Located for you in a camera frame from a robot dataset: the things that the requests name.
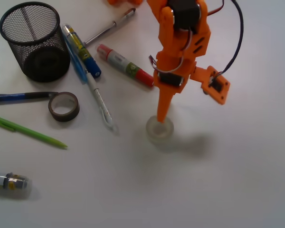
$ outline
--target blue pen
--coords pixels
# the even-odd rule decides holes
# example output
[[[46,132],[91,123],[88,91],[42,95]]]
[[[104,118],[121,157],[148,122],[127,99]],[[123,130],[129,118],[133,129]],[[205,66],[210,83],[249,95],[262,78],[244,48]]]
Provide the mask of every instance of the blue pen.
[[[35,92],[23,94],[0,94],[0,102],[2,101],[18,101],[37,98],[51,98],[57,95],[57,92]]]
[[[84,44],[74,32],[72,27],[68,24],[62,26],[63,34],[66,36],[72,50],[78,55],[80,60],[84,63],[86,69],[94,78],[98,78],[101,75],[101,70],[95,60],[92,58],[89,51],[85,48]]]
[[[65,37],[65,42],[66,42],[66,46],[68,49],[68,52],[70,54],[74,69],[76,71],[76,73],[78,74],[79,78],[81,79],[82,82],[87,83],[87,78],[86,78],[86,73],[80,63],[79,58],[77,57],[77,55],[73,52],[72,47],[70,45],[70,43],[68,42],[68,40]]]

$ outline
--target black mesh pencil holder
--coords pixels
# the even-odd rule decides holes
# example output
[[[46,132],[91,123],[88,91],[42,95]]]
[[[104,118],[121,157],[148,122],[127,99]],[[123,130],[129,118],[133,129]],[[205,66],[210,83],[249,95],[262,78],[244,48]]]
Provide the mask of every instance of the black mesh pencil holder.
[[[25,2],[8,10],[0,21],[23,73],[37,82],[62,77],[70,65],[57,11],[42,2]]]

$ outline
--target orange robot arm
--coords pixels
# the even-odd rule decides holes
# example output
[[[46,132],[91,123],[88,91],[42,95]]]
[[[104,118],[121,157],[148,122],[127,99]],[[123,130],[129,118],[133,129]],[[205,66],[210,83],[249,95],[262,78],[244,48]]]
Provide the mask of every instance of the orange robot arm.
[[[206,54],[210,39],[208,9],[204,0],[147,0],[160,24],[163,45],[154,66],[154,85],[160,89],[157,119],[164,122],[171,100],[181,93],[189,78],[201,82],[202,89],[223,105],[230,83],[213,67],[196,67],[196,57]]]

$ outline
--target blue pen cap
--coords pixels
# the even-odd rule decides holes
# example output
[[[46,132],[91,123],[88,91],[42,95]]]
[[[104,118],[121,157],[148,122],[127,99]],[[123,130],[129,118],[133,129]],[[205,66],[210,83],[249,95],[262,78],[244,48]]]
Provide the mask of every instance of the blue pen cap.
[[[101,75],[101,70],[95,60],[90,57],[83,61],[85,67],[89,73],[93,76],[93,78],[98,78]]]

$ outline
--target tape roll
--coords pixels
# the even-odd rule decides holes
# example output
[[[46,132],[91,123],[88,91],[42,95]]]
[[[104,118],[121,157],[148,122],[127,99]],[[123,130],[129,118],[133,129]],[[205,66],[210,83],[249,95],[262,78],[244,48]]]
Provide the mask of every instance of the tape roll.
[[[59,122],[73,120],[80,110],[77,97],[69,92],[62,92],[52,97],[48,103],[48,109],[53,118]]]

